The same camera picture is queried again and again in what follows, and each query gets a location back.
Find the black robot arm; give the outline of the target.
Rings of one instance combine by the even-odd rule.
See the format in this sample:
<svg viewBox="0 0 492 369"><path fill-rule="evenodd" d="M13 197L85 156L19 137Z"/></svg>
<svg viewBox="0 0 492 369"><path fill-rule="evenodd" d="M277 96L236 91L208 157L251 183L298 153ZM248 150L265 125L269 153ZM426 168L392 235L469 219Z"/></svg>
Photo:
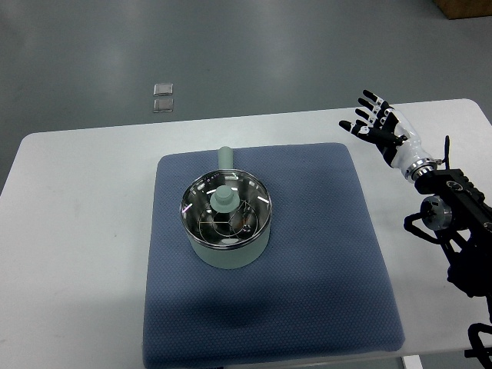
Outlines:
<svg viewBox="0 0 492 369"><path fill-rule="evenodd" d="M422 201L418 213L404 219L411 234L439 244L449 262L447 280L468 297L491 301L491 206L460 169L450 168L450 139L438 169L425 160L410 172Z"/></svg>

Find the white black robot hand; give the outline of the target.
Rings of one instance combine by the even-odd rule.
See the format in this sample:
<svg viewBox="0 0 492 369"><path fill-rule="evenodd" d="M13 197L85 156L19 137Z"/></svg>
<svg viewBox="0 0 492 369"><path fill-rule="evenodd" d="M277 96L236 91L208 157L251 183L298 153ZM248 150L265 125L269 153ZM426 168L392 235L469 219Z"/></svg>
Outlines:
<svg viewBox="0 0 492 369"><path fill-rule="evenodd" d="M371 91L364 90L355 110L356 121L339 122L355 137L376 146L388 166L409 182L437 169L437 160L421 145L421 138L403 113Z"/></svg>

